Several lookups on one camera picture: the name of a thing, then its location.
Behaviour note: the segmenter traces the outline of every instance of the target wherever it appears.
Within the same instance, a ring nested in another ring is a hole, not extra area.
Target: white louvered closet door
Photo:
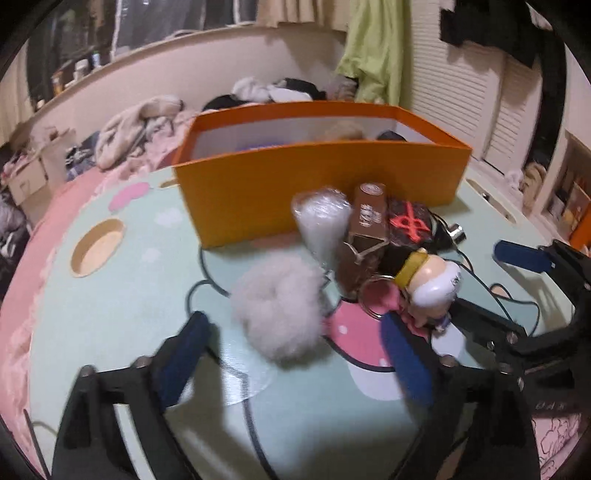
[[[484,159],[507,173],[523,167],[534,138],[542,99],[540,62],[533,69],[509,55],[501,85],[499,112]]]
[[[411,110],[472,147],[482,158],[495,123],[504,53],[439,40],[439,0],[412,0]]]

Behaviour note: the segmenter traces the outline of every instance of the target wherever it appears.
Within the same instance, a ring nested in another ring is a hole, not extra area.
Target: red symbol
[[[423,232],[431,232],[431,229],[425,225],[420,218],[414,217],[414,210],[413,206],[410,202],[406,202],[407,204],[407,214],[406,215],[397,215],[394,218],[390,219],[390,223],[392,226],[396,228],[400,228],[402,230],[408,230],[408,237],[411,239],[413,243],[418,243],[421,241],[421,236],[418,234],[419,231]]]

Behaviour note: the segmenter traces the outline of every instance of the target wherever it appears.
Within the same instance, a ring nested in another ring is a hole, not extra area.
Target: orange object
[[[308,140],[343,117],[360,123],[366,136],[396,129],[408,141]],[[248,142],[287,145],[250,150]],[[379,182],[396,198],[445,205],[471,151],[398,107],[275,103],[198,116],[173,168],[202,246],[211,248],[295,230],[291,199],[324,186],[352,199],[359,184]]]
[[[580,251],[589,244],[591,244],[591,208],[587,208],[577,228],[570,236],[570,246],[576,250]]]

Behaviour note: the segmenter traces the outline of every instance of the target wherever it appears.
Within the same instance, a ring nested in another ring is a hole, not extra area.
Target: white fluffy wool
[[[322,337],[323,283],[320,267],[296,254],[273,254],[236,283],[230,298],[234,318],[263,356],[297,358]]]

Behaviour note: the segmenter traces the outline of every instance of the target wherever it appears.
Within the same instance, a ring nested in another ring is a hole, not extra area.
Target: mint green table
[[[51,467],[55,433],[79,368],[122,368],[140,355],[151,355],[187,320],[185,296],[210,275],[230,290],[242,273],[277,242],[250,242],[203,253],[177,187],[159,189],[173,176],[167,168],[147,178],[152,190],[115,216],[126,224],[121,246],[106,265],[85,278],[69,270],[72,250],[94,224],[112,216],[108,204],[116,191],[86,206],[59,248],[44,292],[31,348],[30,399],[36,435]],[[477,173],[489,192],[494,188]],[[470,258],[478,282],[466,274],[460,296],[530,330],[537,308],[495,299],[486,286],[503,284],[516,300],[540,306],[537,333],[565,325],[571,314],[566,297],[548,279],[518,269],[501,268],[491,258],[499,239],[536,246],[541,235],[505,203],[517,223],[508,222],[467,182],[456,200],[436,209],[448,223],[467,233],[462,251]],[[309,257],[297,242],[278,248]],[[449,258],[460,260],[455,253]],[[334,285],[327,288],[333,307]],[[318,357],[291,368],[262,359],[247,344],[230,317],[229,300],[204,286],[191,308],[207,313],[215,324],[212,349],[204,356],[181,403],[166,418],[205,479],[259,479],[268,474],[285,480],[387,478],[416,434],[425,412],[407,403],[395,373],[352,365],[328,343]],[[443,349],[458,349],[466,365],[486,362],[457,332],[443,339]],[[119,421],[131,458],[142,479],[153,478],[139,447],[126,408]]]

